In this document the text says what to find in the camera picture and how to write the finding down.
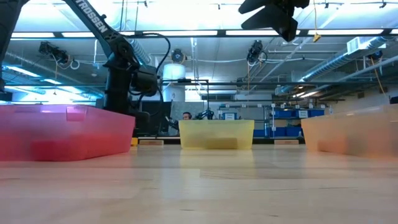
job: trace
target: ceiling light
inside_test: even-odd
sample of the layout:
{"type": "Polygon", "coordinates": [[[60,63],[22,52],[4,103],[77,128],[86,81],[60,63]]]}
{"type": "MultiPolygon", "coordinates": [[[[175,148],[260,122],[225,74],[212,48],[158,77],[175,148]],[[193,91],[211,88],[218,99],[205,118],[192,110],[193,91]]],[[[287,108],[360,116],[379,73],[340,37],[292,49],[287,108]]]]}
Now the ceiling light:
{"type": "Polygon", "coordinates": [[[77,89],[75,87],[72,87],[72,86],[62,86],[62,87],[58,87],[58,88],[66,90],[66,91],[74,93],[74,94],[83,93],[81,90],[79,90],[79,89],[77,89]]]}
{"type": "Polygon", "coordinates": [[[226,35],[279,35],[274,30],[227,30],[225,32],[226,35]]]}
{"type": "Polygon", "coordinates": [[[21,92],[24,92],[24,93],[29,93],[29,94],[30,93],[38,94],[38,93],[36,93],[34,91],[24,90],[24,89],[21,89],[20,87],[16,87],[16,86],[6,86],[5,88],[9,89],[9,90],[16,90],[16,91],[21,91],[21,92]]]}
{"type": "Polygon", "coordinates": [[[94,37],[92,32],[64,32],[64,37],[94,37]]]}
{"type": "Polygon", "coordinates": [[[11,70],[14,70],[14,71],[16,71],[16,72],[21,72],[21,73],[23,73],[23,74],[25,74],[25,75],[28,75],[28,76],[40,77],[40,75],[36,75],[36,74],[34,74],[34,73],[30,72],[30,71],[24,70],[24,69],[22,69],[22,68],[13,67],[13,66],[7,66],[7,68],[8,68],[8,69],[11,69],[11,70]]]}
{"type": "Polygon", "coordinates": [[[315,92],[307,93],[307,94],[305,94],[305,95],[300,96],[300,98],[306,98],[306,97],[312,96],[312,95],[314,95],[314,94],[316,94],[316,93],[318,93],[318,92],[315,91],[315,92]]]}
{"type": "Polygon", "coordinates": [[[135,32],[120,32],[122,35],[134,35],[135,32]]]}
{"type": "Polygon", "coordinates": [[[309,30],[309,35],[376,35],[383,32],[382,29],[353,29],[353,30],[309,30]]]}
{"type": "Polygon", "coordinates": [[[301,96],[301,95],[303,95],[305,92],[302,92],[302,93],[297,93],[296,95],[293,95],[293,97],[295,98],[295,97],[299,97],[299,96],[301,96]]]}
{"type": "Polygon", "coordinates": [[[53,83],[53,84],[56,84],[56,85],[61,84],[61,83],[58,82],[58,81],[55,81],[55,80],[52,80],[52,79],[48,79],[48,78],[46,78],[44,81],[49,82],[49,83],[53,83]]]}
{"type": "Polygon", "coordinates": [[[157,33],[164,36],[201,36],[217,35],[217,30],[181,30],[181,31],[145,31],[144,34],[157,33]]]}
{"type": "Polygon", "coordinates": [[[16,32],[12,33],[12,38],[52,38],[55,37],[51,32],[16,32]]]}

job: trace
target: black cable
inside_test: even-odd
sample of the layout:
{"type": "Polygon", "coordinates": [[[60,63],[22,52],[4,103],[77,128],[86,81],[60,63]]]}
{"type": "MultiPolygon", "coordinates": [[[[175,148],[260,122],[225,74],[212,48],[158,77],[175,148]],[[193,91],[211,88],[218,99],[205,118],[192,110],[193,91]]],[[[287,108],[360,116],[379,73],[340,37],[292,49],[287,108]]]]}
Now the black cable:
{"type": "Polygon", "coordinates": [[[263,60],[262,62],[266,62],[266,61],[268,60],[268,55],[267,55],[267,53],[266,53],[264,50],[261,50],[261,52],[264,53],[264,54],[266,55],[266,59],[263,60]]]}
{"type": "MultiPolygon", "coordinates": [[[[166,36],[162,35],[162,34],[158,34],[158,33],[152,32],[152,33],[145,33],[145,34],[141,34],[141,35],[156,35],[156,36],[161,37],[161,38],[163,38],[163,39],[165,39],[165,40],[167,41],[168,47],[167,47],[166,54],[163,56],[162,60],[159,62],[159,64],[158,64],[157,67],[156,67],[156,75],[157,75],[157,72],[159,71],[159,69],[160,69],[160,67],[162,66],[163,62],[164,62],[164,61],[166,60],[166,58],[169,56],[170,50],[171,50],[171,48],[172,48],[172,45],[171,45],[169,39],[168,39],[166,36]]],[[[135,36],[136,36],[136,35],[129,35],[129,36],[127,36],[127,37],[128,37],[128,38],[134,38],[135,36]]]]}
{"type": "Polygon", "coordinates": [[[159,86],[157,87],[157,91],[159,92],[160,95],[160,101],[159,101],[159,108],[157,109],[157,111],[153,114],[151,114],[150,116],[156,116],[157,114],[159,114],[161,111],[163,111],[163,94],[162,94],[162,90],[160,90],[159,86]]]}

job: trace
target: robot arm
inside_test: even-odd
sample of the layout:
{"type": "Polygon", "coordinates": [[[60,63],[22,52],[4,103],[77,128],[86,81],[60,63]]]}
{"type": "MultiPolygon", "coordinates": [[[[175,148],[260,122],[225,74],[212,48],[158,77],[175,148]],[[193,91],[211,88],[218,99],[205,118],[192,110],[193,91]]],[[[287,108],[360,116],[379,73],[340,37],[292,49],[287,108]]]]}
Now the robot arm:
{"type": "Polygon", "coordinates": [[[177,120],[174,120],[173,118],[168,118],[168,117],[165,117],[165,118],[169,122],[170,127],[176,129],[177,131],[180,131],[177,120]]]}
{"type": "MultiPolygon", "coordinates": [[[[21,9],[27,1],[0,0],[0,65],[4,60],[21,9]]],[[[140,70],[140,64],[134,55],[131,44],[124,35],[107,25],[104,20],[106,16],[99,15],[88,0],[64,1],[99,40],[108,58],[104,65],[109,70],[105,88],[104,109],[129,114],[128,96],[131,88],[132,91],[142,95],[155,95],[159,89],[157,86],[157,71],[140,70]]]]}
{"type": "Polygon", "coordinates": [[[206,117],[207,119],[213,119],[214,112],[212,112],[211,110],[205,110],[204,112],[198,113],[193,119],[203,119],[206,117]]]}

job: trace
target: ceiling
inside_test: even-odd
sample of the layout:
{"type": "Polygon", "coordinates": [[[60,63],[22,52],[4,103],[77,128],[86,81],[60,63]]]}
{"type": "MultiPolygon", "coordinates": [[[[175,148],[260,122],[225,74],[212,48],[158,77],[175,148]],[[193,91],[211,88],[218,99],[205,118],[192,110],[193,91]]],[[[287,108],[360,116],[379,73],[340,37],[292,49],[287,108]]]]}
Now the ceiling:
{"type": "MultiPolygon", "coordinates": [[[[107,22],[115,29],[120,28],[121,2],[112,0],[91,0],[93,6],[100,13],[106,13],[107,22]]],[[[123,17],[122,30],[188,30],[188,29],[240,29],[240,24],[249,16],[238,13],[239,4],[243,1],[173,1],[158,0],[148,1],[148,7],[143,2],[125,1],[127,3],[126,17],[123,17]]],[[[384,8],[381,1],[372,4],[363,4],[375,1],[351,1],[349,6],[330,4],[325,9],[325,1],[317,0],[317,24],[325,29],[370,29],[396,27],[396,14],[398,13],[398,0],[389,1],[384,8]]],[[[295,19],[302,29],[313,29],[315,24],[315,13],[313,5],[304,10],[297,9],[295,19]]],[[[68,32],[88,31],[81,21],[74,15],[72,10],[63,1],[52,0],[30,0],[24,6],[16,32],[68,32]]],[[[255,40],[261,40],[265,46],[270,63],[263,63],[258,68],[253,68],[249,74],[252,82],[259,82],[267,75],[264,82],[289,81],[291,74],[305,72],[323,60],[332,57],[335,53],[346,49],[347,41],[352,37],[322,37],[317,43],[312,41],[303,45],[291,59],[305,58],[294,62],[286,62],[283,66],[270,73],[291,51],[295,50],[303,38],[295,39],[291,43],[284,42],[280,37],[199,37],[197,38],[198,75],[202,79],[213,82],[234,82],[239,77],[248,75],[248,64],[246,58],[248,48],[255,40]],[[201,60],[237,60],[229,63],[201,62],[201,60]]],[[[6,57],[6,62],[24,67],[25,69],[39,73],[43,77],[55,78],[55,62],[51,58],[43,57],[38,52],[39,45],[44,40],[12,40],[6,57]],[[49,68],[47,71],[21,62],[10,55],[18,55],[27,60],[49,68]]],[[[100,66],[105,62],[101,46],[95,52],[95,39],[52,39],[51,44],[66,50],[75,60],[81,62],[79,69],[57,71],[57,80],[68,83],[104,83],[107,71],[100,66]]],[[[182,52],[192,58],[192,41],[190,37],[171,38],[171,49],[181,49],[182,52]]],[[[147,54],[154,61],[160,60],[167,50],[167,43],[163,39],[140,39],[147,54]]],[[[398,42],[387,43],[384,57],[396,56],[398,42]]],[[[192,60],[183,63],[187,68],[187,76],[193,76],[192,60]]],[[[363,61],[351,62],[338,69],[338,72],[352,73],[357,68],[362,68],[363,61]]],[[[31,82],[34,78],[26,77],[31,82]]],[[[213,86],[212,89],[228,87],[213,86]]]]}

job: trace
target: red plastic bin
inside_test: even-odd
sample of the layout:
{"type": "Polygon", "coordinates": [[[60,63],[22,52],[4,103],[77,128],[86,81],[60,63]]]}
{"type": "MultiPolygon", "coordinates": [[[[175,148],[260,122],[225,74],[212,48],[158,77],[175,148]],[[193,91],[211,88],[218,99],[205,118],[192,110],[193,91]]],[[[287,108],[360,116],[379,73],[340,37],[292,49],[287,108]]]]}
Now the red plastic bin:
{"type": "Polygon", "coordinates": [[[84,105],[0,106],[0,161],[77,161],[128,152],[136,119],[84,105]]]}

